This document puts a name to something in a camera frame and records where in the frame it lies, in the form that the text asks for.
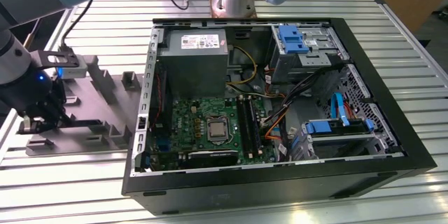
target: yellow wire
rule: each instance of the yellow wire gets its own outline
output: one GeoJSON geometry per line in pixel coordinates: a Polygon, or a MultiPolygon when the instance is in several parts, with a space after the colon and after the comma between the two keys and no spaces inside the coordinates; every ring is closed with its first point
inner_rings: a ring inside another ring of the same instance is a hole
{"type": "Polygon", "coordinates": [[[257,64],[255,63],[255,60],[253,60],[252,56],[249,55],[249,53],[241,47],[239,47],[239,46],[233,46],[233,47],[237,48],[245,54],[245,56],[251,59],[252,64],[253,64],[253,73],[252,73],[252,76],[248,79],[245,79],[243,81],[231,81],[231,82],[227,82],[227,84],[244,84],[244,83],[252,81],[252,79],[255,78],[255,75],[257,74],[257,64]]]}

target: power supply label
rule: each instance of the power supply label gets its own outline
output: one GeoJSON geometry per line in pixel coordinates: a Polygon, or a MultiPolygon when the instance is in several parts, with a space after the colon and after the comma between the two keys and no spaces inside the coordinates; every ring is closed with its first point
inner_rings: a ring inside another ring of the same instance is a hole
{"type": "Polygon", "coordinates": [[[217,34],[184,35],[181,37],[181,49],[219,48],[217,34]]]}

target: power cable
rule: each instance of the power cable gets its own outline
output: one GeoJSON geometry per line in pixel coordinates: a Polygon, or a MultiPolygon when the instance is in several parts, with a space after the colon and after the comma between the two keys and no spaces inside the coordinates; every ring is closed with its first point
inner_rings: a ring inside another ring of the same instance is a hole
{"type": "Polygon", "coordinates": [[[85,8],[84,8],[84,10],[83,10],[83,12],[81,12],[81,14],[77,16],[75,22],[72,23],[72,25],[71,25],[69,28],[67,29],[65,33],[63,34],[63,37],[61,37],[61,45],[60,45],[60,50],[61,50],[61,51],[67,51],[67,50],[69,50],[69,49],[68,49],[68,46],[67,46],[67,43],[65,43],[65,38],[67,38],[68,34],[71,33],[71,31],[73,30],[76,24],[79,23],[79,21],[80,21],[81,18],[84,17],[87,11],[89,10],[91,5],[92,5],[92,2],[93,2],[93,0],[89,0],[89,2],[87,3],[87,6],[85,6],[85,8]]]}

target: wire bundle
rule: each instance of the wire bundle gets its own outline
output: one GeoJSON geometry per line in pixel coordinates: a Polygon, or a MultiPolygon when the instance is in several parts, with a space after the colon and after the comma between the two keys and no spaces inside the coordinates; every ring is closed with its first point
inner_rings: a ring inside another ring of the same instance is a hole
{"type": "Polygon", "coordinates": [[[281,108],[271,116],[268,116],[263,121],[263,122],[267,122],[267,121],[272,120],[275,117],[277,117],[276,121],[273,122],[269,130],[267,131],[267,133],[264,135],[264,138],[283,141],[283,139],[280,137],[271,136],[269,134],[271,134],[273,128],[280,124],[281,120],[284,119],[284,116],[287,115],[288,108],[289,108],[291,104],[293,103],[295,98],[305,90],[308,90],[311,88],[311,86],[315,84],[315,82],[317,81],[321,74],[324,74],[328,71],[341,69],[344,66],[345,66],[345,63],[340,63],[340,64],[336,64],[331,67],[323,67],[323,68],[317,69],[305,79],[303,79],[296,84],[296,86],[291,89],[289,93],[287,94],[287,96],[283,99],[281,108]]]}

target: sticker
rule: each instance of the sticker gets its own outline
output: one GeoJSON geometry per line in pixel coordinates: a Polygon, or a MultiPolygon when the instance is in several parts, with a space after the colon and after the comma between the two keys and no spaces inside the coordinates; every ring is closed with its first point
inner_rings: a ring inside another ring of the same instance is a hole
{"type": "Polygon", "coordinates": [[[288,135],[295,135],[297,132],[297,129],[295,127],[291,127],[289,131],[288,131],[288,135]]]}
{"type": "Polygon", "coordinates": [[[267,84],[271,84],[271,83],[272,83],[271,76],[265,75],[264,77],[265,77],[265,79],[267,79],[267,84]]]}
{"type": "Polygon", "coordinates": [[[279,151],[283,153],[283,155],[287,155],[287,147],[284,147],[283,144],[279,145],[279,151]]]}
{"type": "Polygon", "coordinates": [[[181,37],[181,49],[219,48],[217,34],[184,35],[181,37]]]}
{"type": "Polygon", "coordinates": [[[315,45],[315,46],[317,46],[317,42],[315,40],[312,40],[312,39],[307,39],[305,40],[305,44],[307,45],[315,45]]]}

